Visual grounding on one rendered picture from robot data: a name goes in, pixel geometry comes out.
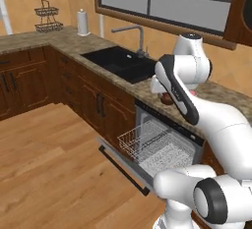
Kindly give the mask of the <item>white paper towel roll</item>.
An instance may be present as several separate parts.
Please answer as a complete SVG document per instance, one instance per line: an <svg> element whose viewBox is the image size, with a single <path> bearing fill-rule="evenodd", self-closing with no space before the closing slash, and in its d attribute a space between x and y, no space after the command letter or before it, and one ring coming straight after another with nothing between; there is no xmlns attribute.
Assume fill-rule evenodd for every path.
<svg viewBox="0 0 252 229"><path fill-rule="evenodd" d="M90 34L88 25L88 14L83 9L80 9L77 12L77 27L79 36L87 36Z"/></svg>

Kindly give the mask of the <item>black sink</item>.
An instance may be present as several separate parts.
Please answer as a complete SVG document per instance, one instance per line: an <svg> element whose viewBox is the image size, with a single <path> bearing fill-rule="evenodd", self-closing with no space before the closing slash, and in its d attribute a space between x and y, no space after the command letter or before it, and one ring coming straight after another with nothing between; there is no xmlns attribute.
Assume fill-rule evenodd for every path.
<svg viewBox="0 0 252 229"><path fill-rule="evenodd" d="M82 57L132 85L149 79L155 74L154 60L139 57L137 53L120 46L82 54Z"/></svg>

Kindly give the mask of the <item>brown drawer stack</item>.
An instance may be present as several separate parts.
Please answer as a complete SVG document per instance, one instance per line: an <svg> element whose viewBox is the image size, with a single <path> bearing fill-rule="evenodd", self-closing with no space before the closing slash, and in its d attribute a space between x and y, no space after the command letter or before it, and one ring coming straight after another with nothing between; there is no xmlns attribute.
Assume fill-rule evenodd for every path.
<svg viewBox="0 0 252 229"><path fill-rule="evenodd" d="M59 51L55 52L55 58L58 67L62 102L81 116L77 63Z"/></svg>

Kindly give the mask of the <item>brown cupboard door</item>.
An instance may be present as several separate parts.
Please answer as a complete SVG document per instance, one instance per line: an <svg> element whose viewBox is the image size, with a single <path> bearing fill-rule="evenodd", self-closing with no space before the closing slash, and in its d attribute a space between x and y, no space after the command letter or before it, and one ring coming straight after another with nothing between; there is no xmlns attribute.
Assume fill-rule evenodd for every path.
<svg viewBox="0 0 252 229"><path fill-rule="evenodd" d="M96 94L99 91L88 83L83 83L81 88L81 102L84 119L98 132L102 131L100 113L96 113Z"/></svg>
<svg viewBox="0 0 252 229"><path fill-rule="evenodd" d="M107 95L104 95L104 112L106 115L102 117L104 137L111 145L118 148L118 137L135 127L135 112L121 106Z"/></svg>

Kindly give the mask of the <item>brown cupboard run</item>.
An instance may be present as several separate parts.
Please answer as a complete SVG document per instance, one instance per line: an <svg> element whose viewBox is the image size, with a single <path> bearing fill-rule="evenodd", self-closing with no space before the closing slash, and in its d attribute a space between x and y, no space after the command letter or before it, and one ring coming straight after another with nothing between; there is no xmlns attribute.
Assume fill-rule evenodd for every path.
<svg viewBox="0 0 252 229"><path fill-rule="evenodd" d="M46 48L0 54L0 121L52 102Z"/></svg>

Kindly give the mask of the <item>grey tap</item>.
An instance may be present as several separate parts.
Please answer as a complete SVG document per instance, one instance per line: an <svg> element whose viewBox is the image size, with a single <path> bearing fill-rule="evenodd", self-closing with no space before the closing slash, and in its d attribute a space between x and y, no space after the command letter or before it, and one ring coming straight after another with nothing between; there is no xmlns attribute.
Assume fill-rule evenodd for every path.
<svg viewBox="0 0 252 229"><path fill-rule="evenodd" d="M121 32L121 31L125 31L125 30L130 30L130 29L137 29L140 32L139 49L137 50L138 56L140 58L148 57L149 56L148 51L144 50L144 30L141 26L133 25L133 26L123 27L123 28L119 28L119 29L112 29L111 32L116 33L116 32Z"/></svg>

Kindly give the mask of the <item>brown bowl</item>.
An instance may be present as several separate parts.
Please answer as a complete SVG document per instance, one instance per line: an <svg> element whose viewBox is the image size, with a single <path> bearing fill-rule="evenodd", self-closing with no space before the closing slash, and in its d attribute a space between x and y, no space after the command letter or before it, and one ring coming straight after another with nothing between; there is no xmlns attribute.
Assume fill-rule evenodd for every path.
<svg viewBox="0 0 252 229"><path fill-rule="evenodd" d="M170 98L168 93L162 93L160 95L160 101L165 105L172 105L173 100Z"/></svg>

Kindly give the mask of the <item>window with brown frame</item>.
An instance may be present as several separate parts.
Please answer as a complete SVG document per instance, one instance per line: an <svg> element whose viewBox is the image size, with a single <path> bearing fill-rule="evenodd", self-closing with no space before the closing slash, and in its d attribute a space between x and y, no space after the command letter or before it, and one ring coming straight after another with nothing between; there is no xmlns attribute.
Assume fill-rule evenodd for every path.
<svg viewBox="0 0 252 229"><path fill-rule="evenodd" d="M95 10L111 18L172 34L197 33L203 41L233 50L224 38L232 0L94 0Z"/></svg>

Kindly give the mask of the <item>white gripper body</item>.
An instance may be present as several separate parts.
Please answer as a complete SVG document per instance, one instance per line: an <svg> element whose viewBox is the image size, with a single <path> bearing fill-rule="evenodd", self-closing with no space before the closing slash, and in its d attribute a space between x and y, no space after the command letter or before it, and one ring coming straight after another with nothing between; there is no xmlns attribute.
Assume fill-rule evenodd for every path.
<svg viewBox="0 0 252 229"><path fill-rule="evenodd" d="M156 75L153 75L152 80L151 80L151 92L152 93L165 93L166 92L166 89L159 82Z"/></svg>

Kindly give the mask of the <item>dishwasher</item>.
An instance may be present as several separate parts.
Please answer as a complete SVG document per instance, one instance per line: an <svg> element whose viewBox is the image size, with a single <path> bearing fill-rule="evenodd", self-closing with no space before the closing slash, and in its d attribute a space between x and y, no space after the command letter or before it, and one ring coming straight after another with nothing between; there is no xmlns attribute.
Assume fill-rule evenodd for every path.
<svg viewBox="0 0 252 229"><path fill-rule="evenodd" d="M165 126L171 128L173 131L178 133L180 136L188 140L195 146L196 153L194 155L193 164L198 164L201 161L201 156L203 153L203 140L198 137L196 134L192 133L191 131L183 128L181 125L175 123L170 118L166 117L165 115L159 113L157 110L154 110L152 107L148 106L146 103L142 102L139 99L135 100L136 106L136 127L139 125L144 124L150 120L155 120L164 124Z"/></svg>

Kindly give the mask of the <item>dishwasher door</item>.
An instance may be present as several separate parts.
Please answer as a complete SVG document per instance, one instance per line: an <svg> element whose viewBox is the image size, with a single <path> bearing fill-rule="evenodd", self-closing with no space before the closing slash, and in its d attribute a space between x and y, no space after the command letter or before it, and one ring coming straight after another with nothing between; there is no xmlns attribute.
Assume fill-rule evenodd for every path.
<svg viewBox="0 0 252 229"><path fill-rule="evenodd" d="M142 187L147 187L150 192L154 190L153 178L136 162L131 161L105 139L97 137L99 146L103 145L105 151Z"/></svg>

